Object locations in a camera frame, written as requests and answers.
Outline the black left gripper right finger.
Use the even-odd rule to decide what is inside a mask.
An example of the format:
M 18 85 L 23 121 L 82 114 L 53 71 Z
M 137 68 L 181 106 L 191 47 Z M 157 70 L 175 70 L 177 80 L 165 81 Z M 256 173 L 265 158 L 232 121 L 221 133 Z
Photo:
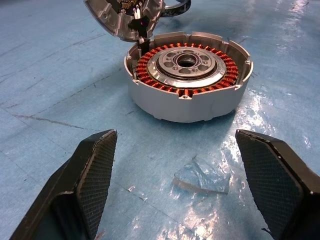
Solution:
M 320 176 L 283 140 L 237 129 L 257 209 L 274 240 L 320 240 Z

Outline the silver motor housing copper windings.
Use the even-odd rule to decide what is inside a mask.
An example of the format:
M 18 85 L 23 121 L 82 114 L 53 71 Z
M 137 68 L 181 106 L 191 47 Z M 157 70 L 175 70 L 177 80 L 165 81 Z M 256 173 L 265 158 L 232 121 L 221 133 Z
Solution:
M 156 119 L 209 121 L 236 109 L 254 64 L 239 43 L 206 32 L 160 34 L 124 59 L 133 101 Z

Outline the black ring motor rotor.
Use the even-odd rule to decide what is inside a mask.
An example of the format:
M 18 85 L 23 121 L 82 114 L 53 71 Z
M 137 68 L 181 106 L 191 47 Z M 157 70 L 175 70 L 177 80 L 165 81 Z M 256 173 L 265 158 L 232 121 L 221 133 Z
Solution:
M 175 5 L 166 5 L 161 17 L 168 18 L 168 17 L 175 17 L 184 14 L 187 12 L 192 4 L 192 0 L 176 0 L 177 4 Z

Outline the clear plastic film scrap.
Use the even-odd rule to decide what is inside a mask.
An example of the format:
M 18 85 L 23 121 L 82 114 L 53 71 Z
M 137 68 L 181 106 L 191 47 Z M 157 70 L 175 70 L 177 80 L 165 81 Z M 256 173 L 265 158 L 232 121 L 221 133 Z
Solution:
M 173 175 L 172 183 L 194 193 L 228 194 L 231 169 L 221 160 L 196 155 Z

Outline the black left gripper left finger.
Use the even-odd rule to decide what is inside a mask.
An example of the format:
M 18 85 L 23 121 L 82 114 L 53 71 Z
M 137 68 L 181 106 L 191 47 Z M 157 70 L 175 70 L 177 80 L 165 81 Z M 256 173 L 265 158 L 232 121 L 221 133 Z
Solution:
M 95 240 L 117 138 L 109 129 L 83 139 L 47 180 L 9 240 Z

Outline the blue plastic table cover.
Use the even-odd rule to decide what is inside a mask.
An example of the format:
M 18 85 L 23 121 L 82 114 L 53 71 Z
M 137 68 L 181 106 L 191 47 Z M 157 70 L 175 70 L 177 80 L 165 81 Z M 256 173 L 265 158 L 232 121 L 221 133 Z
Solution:
M 235 112 L 158 120 L 131 100 L 124 57 L 83 0 L 0 0 L 0 240 L 88 136 L 118 132 L 98 240 L 273 240 L 247 185 L 237 129 L 287 142 L 320 175 L 320 0 L 192 0 L 155 34 L 207 32 L 254 64 Z M 228 194 L 173 184 L 195 156 L 224 161 Z

